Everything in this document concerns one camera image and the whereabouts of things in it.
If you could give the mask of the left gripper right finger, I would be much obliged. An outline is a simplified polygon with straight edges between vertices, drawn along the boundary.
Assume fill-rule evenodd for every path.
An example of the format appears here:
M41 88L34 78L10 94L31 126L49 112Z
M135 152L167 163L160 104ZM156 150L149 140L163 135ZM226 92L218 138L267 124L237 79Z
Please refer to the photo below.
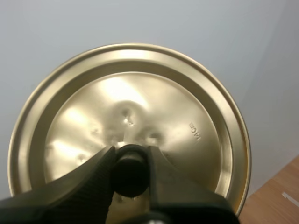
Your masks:
M149 168L149 212L132 224L238 224L227 200L174 168L157 147L133 145Z

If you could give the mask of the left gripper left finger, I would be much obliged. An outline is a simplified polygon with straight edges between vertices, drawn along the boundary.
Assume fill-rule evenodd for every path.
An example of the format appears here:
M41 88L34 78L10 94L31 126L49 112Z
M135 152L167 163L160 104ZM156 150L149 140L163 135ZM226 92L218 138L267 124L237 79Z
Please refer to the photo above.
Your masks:
M0 202L2 224L104 224L116 160L106 147L68 174Z

